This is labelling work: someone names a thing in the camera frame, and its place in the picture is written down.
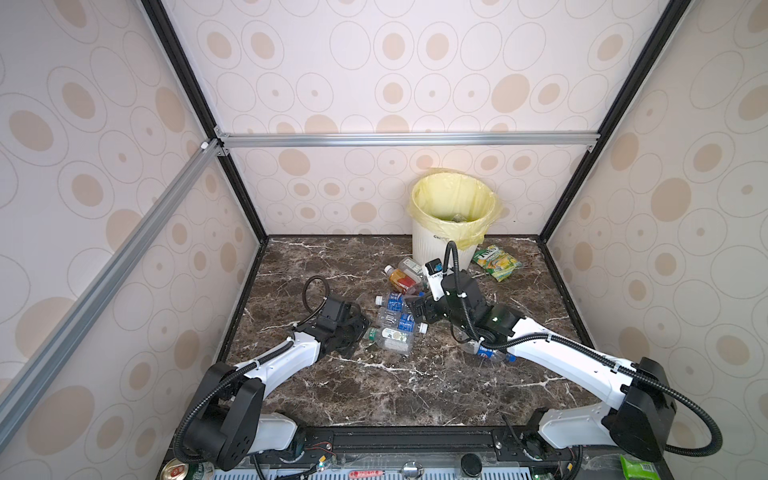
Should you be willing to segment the clear bottle green band label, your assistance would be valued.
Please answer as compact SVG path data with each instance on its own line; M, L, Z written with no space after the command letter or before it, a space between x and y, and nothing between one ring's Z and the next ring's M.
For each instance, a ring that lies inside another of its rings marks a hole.
M411 332L390 327L371 327L365 334L365 339L373 342L381 349L403 356L410 355L414 343L414 337Z

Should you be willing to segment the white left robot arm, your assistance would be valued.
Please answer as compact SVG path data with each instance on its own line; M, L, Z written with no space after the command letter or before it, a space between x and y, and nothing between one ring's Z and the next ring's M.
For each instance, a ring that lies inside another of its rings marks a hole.
M175 458L228 471L252 454L289 449L297 422L281 414L264 416L264 400L325 356L350 356L370 326L358 304L330 294L276 347L235 366L213 364L175 431Z

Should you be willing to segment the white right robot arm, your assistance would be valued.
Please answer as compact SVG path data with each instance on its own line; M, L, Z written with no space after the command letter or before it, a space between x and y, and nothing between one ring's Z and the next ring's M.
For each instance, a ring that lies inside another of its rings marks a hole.
M667 381L657 362L634 364L560 336L514 307L489 302L465 271L438 275L432 284L435 293L406 302L417 321L446 320L477 345L537 363L597 398L586 407L537 409L524 445L536 452L616 446L644 461L662 459L676 404L664 391Z

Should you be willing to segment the soda water bottle blue label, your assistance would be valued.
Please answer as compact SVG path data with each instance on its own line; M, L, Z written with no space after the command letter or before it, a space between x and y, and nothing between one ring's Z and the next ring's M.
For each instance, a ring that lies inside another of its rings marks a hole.
M424 335L428 330L428 325L423 322L416 322L411 313L393 311L386 307L381 307L379 309L377 313L377 321L382 327L394 328L406 333Z

